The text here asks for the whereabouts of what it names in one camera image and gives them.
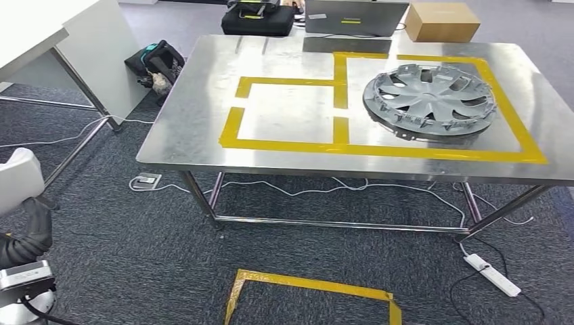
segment power strip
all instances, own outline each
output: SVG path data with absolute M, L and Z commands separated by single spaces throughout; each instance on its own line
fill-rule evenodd
M 521 289 L 514 285 L 506 276 L 503 276 L 499 271 L 497 271 L 492 265 L 488 264 L 480 256 L 472 254 L 465 256 L 464 260 L 470 264 L 475 270 L 481 271 L 481 274 L 487 278 L 492 284 L 497 288 L 506 293 L 509 297 L 516 297 L 520 293 Z

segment gray carpet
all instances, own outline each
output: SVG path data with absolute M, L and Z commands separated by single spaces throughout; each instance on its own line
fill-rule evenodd
M 569 40 L 574 5 L 546 0 L 467 2 L 483 21 L 478 41 L 522 45 L 574 106 L 567 88 L 573 72 Z M 224 7 L 159 3 L 123 9 L 142 45 L 164 38 L 186 55 L 198 35 L 219 31 L 218 15 Z M 519 28 L 518 22 L 527 24 Z M 3 95 L 82 101 L 73 92 L 21 85 Z M 151 121 L 157 112 L 155 98 L 149 96 L 130 117 Z M 0 114 L 0 144 L 74 135 L 97 118 L 91 112 L 6 103 L 0 104 Z M 472 269 L 452 236 L 262 225 L 230 225 L 215 232 L 183 192 L 128 189 L 127 182 L 139 172 L 155 172 L 135 161 L 148 129 L 129 123 L 116 135 L 104 130 L 47 192 L 62 207 L 53 216 L 54 247 L 46 256 L 58 280 L 56 315 L 80 324 L 222 324 L 230 286 L 237 269 L 243 268 L 389 291 L 403 310 L 404 324 L 466 324 L 448 293 Z M 48 174 L 73 145 L 31 148 Z M 10 152 L 0 149 L 0 161 Z M 164 175 L 162 184 L 181 184 L 177 174 L 158 172 Z M 206 189 L 215 180 L 213 173 L 197 177 Z M 336 185 L 331 179 L 311 177 L 226 179 L 266 179 L 293 192 Z M 476 187 L 478 194 L 498 205 L 524 189 Z M 449 184 L 437 184 L 434 190 L 464 207 L 464 198 Z M 501 222 L 481 234 L 506 256 L 510 278 L 544 308 L 546 324 L 574 324 L 573 207 L 567 189 L 556 188 L 512 216 L 517 221 L 534 216 L 535 221 L 524 226 Z M 458 222 L 458 215 L 434 198 L 392 188 L 287 198 L 265 186 L 230 186 L 224 189 L 219 210 L 293 219 Z M 21 213 L 0 222 L 0 230 L 6 232 L 23 227 Z M 502 270 L 499 255 L 488 246 L 473 240 L 466 248 Z M 524 298 L 508 298 L 482 277 L 461 283 L 454 295 L 473 324 L 541 324 L 538 311 Z M 245 286 L 232 324 L 386 324 L 387 314 L 384 303 L 370 299 L 253 282 Z

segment yellow tape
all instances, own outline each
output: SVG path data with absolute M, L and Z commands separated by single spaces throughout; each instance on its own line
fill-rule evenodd
M 244 108 L 232 107 L 227 116 L 223 133 L 219 143 L 224 148 L 293 151 L 293 152 L 317 152 L 325 154 L 356 154 L 366 156 L 392 156 L 411 158 L 435 158 L 444 160 L 470 160 L 470 161 L 519 161 L 522 163 L 536 163 L 537 155 L 524 152 L 498 152 L 482 150 L 459 150 L 438 148 L 408 148 L 391 146 L 365 146 L 348 143 L 348 125 L 340 129 L 346 118 L 334 118 L 333 144 L 321 144 L 315 142 L 289 142 L 259 139 L 238 139 L 237 134 L 243 119 Z
M 227 308 L 225 312 L 225 322 L 224 322 L 225 325 L 229 325 L 229 323 L 231 322 L 231 315 L 237 308 L 237 301 L 239 299 L 241 289 L 243 288 L 243 284 L 247 280 L 266 282 L 272 284 L 281 284 L 284 286 L 296 286 L 299 288 L 329 291 L 331 293 L 342 293 L 346 295 L 353 295 L 381 301 L 388 301 L 389 324 L 401 325 L 402 323 L 401 310 L 399 309 L 399 306 L 397 306 L 397 304 L 394 302 L 393 294 L 390 292 L 372 288 L 365 288 L 362 286 L 351 286 L 348 284 L 341 284 L 335 282 L 296 278 L 294 276 L 282 276 L 279 274 L 270 274 L 270 273 L 248 271 L 246 269 L 239 269 L 237 271 L 237 276 L 235 278 L 234 285 L 231 288 L 229 301 L 227 302 Z
M 346 117 L 333 117 L 333 142 L 335 144 L 349 144 L 349 119 Z
M 385 59 L 385 53 L 355 53 L 334 52 L 333 80 L 325 79 L 283 79 L 266 77 L 241 77 L 236 91 L 236 97 L 248 98 L 254 83 L 270 85 L 312 85 L 333 87 L 333 103 L 335 108 L 348 108 L 347 92 L 347 58 Z M 499 109 L 506 119 L 515 138 L 521 145 L 520 152 L 498 152 L 482 150 L 458 150 L 438 148 L 409 148 L 392 146 L 367 146 L 349 144 L 349 120 L 334 117 L 333 142 L 321 144 L 313 142 L 282 142 L 262 139 L 238 139 L 239 128 L 244 109 L 233 107 L 229 111 L 227 122 L 219 138 L 224 148 L 239 148 L 251 150 L 273 150 L 292 152 L 317 152 L 328 154 L 356 154 L 366 156 L 392 156 L 406 158 L 427 158 L 444 160 L 487 161 L 499 163 L 534 163 L 546 164 L 548 161 L 537 147 L 534 139 L 522 124 L 520 117 L 514 111 L 506 94 L 496 81 L 488 63 L 480 58 L 461 58 L 452 56 L 397 56 L 399 60 L 458 62 L 474 64 L 482 78 L 491 85 L 492 92 Z

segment black cable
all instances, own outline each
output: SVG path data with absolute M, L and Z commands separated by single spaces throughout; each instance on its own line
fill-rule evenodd
M 473 236 L 472 238 L 474 238 L 474 239 L 478 240 L 479 242 L 482 242 L 483 244 L 485 244 L 485 245 L 487 245 L 488 247 L 492 248 L 493 250 L 495 250 L 495 251 L 498 253 L 498 255 L 500 255 L 500 258 L 502 259 L 502 263 L 503 263 L 503 265 L 504 265 L 504 276 L 506 276 L 507 279 L 510 279 L 510 277 L 508 276 L 508 267 L 507 267 L 507 265 L 506 265 L 506 258 L 504 257 L 504 254 L 502 254 L 502 251 L 500 251 L 500 249 L 494 247 L 492 244 L 489 244 L 488 242 L 486 242 L 486 241 L 484 241 L 484 240 L 482 240 L 482 239 L 480 239 L 480 238 L 478 238 L 478 237 L 476 237 L 476 236 Z M 466 322 L 469 323 L 470 325 L 472 325 L 472 322 L 471 322 L 465 315 L 463 315 L 463 314 L 460 312 L 460 310 L 456 307 L 456 304 L 454 303 L 454 300 L 452 299 L 452 290 L 454 289 L 454 287 L 455 287 L 457 284 L 461 283 L 462 281 L 464 281 L 464 280 L 466 280 L 466 279 L 468 279 L 468 278 L 471 278 L 471 277 L 477 275 L 478 273 L 482 272 L 484 269 L 482 269 L 482 270 L 480 270 L 480 271 L 476 271 L 475 273 L 473 273 L 473 274 L 471 274 L 471 275 L 469 275 L 469 276 L 467 276 L 467 277 L 464 277 L 464 278 L 462 278 L 462 279 L 460 279 L 460 280 L 454 282 L 454 284 L 453 284 L 453 285 L 451 286 L 451 288 L 450 288 L 450 303 L 452 304 L 452 306 L 454 307 L 454 309 L 456 310 L 456 312 L 458 313 L 458 315 L 459 315 L 460 317 L 462 317 L 464 320 L 466 320 Z M 542 309 L 542 306 L 540 306 L 538 303 L 536 303 L 536 301 L 534 301 L 532 298 L 528 297 L 524 292 L 521 292 L 519 295 L 524 296 L 524 298 L 525 298 L 526 300 L 528 300 L 528 302 L 530 302 L 530 304 L 532 304 L 534 307 L 538 308 L 538 310 L 540 311 L 540 314 L 542 315 L 542 318 L 540 319 L 540 324 L 545 324 L 545 323 L 544 323 L 544 320 L 546 319 L 546 313 L 544 313 L 544 309 Z
M 469 279 L 479 273 L 481 273 L 482 271 L 484 271 L 485 269 L 489 268 L 490 266 L 485 266 L 483 269 L 480 269 L 478 271 L 474 271 L 473 274 L 469 275 L 469 276 L 465 276 L 464 278 L 461 278 L 459 280 L 456 280 L 456 282 L 454 282 L 451 286 L 450 286 L 450 290 L 449 290 L 449 298 L 450 298 L 450 303 L 452 305 L 452 307 L 454 307 L 454 310 L 456 310 L 456 313 L 463 319 L 466 320 L 467 323 L 469 323 L 470 325 L 474 325 L 459 309 L 458 307 L 456 307 L 456 304 L 454 303 L 454 299 L 452 299 L 452 290 L 454 290 L 454 288 L 456 287 L 457 284 L 461 283 L 462 281 L 465 281 L 466 279 Z
M 544 319 L 546 319 L 546 313 L 544 313 L 544 309 L 542 309 L 542 307 L 540 305 L 538 305 L 538 303 L 536 301 L 534 301 L 532 298 L 528 297 L 525 293 L 521 292 L 520 293 L 522 296 L 524 296 L 524 298 L 526 298 L 526 300 L 528 300 L 528 302 L 530 302 L 530 304 L 532 304 L 534 307 L 538 308 L 538 310 L 540 310 L 540 314 L 542 314 L 542 318 L 540 319 L 540 324 L 544 323 Z
M 473 236 L 472 238 L 478 240 L 479 242 L 482 242 L 483 244 L 487 245 L 488 247 L 492 248 L 494 251 L 496 251 L 498 253 L 498 255 L 500 255 L 500 258 L 502 259 L 502 265 L 504 266 L 504 276 L 506 276 L 507 279 L 510 279 L 508 277 L 508 266 L 506 265 L 506 258 L 504 257 L 504 254 L 502 254 L 502 252 L 500 251 L 500 249 L 490 245 L 489 243 L 487 243 L 486 241 Z
M 22 304 L 26 308 L 28 308 L 30 313 L 33 313 L 34 315 L 36 315 L 36 316 L 38 316 L 44 320 L 49 320 L 50 322 L 55 322 L 55 323 L 62 324 L 62 325 L 78 325 L 76 323 L 69 322 L 67 320 L 63 320 L 63 319 L 57 318 L 55 316 L 49 315 L 47 313 L 43 313 L 42 311 L 39 311 L 38 309 L 36 309 L 34 306 L 32 306 L 30 304 L 30 301 L 26 297 L 22 297 L 20 300 L 22 301 Z

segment metal table top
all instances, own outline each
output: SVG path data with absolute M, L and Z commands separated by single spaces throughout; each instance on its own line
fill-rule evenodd
M 310 41 L 202 37 L 137 160 L 190 171 L 574 185 L 574 113 L 518 45 L 399 37 L 384 55 L 324 53 Z M 374 121 L 364 87 L 408 63 L 480 76 L 499 105 L 494 122 L 437 139 Z

